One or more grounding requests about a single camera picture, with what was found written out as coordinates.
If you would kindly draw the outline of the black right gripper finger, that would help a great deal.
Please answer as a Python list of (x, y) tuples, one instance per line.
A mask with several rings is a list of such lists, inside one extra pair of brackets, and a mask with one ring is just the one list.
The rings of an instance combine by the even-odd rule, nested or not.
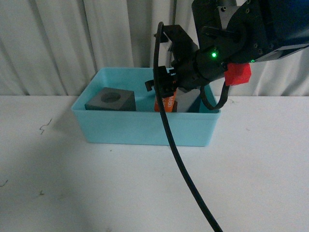
[(146, 81), (145, 87), (146, 87), (147, 92), (156, 91), (156, 90), (161, 91), (160, 82), (157, 81), (157, 83), (155, 83), (154, 79)]
[(177, 76), (174, 69), (165, 66), (158, 67), (159, 90), (162, 96), (172, 96), (177, 89)]

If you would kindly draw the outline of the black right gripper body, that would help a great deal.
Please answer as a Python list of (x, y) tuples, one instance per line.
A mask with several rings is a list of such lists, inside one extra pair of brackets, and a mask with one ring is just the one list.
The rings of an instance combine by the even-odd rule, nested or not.
[(216, 47), (205, 52), (200, 49), (174, 66), (178, 88), (183, 92), (206, 86), (224, 76), (227, 62)]

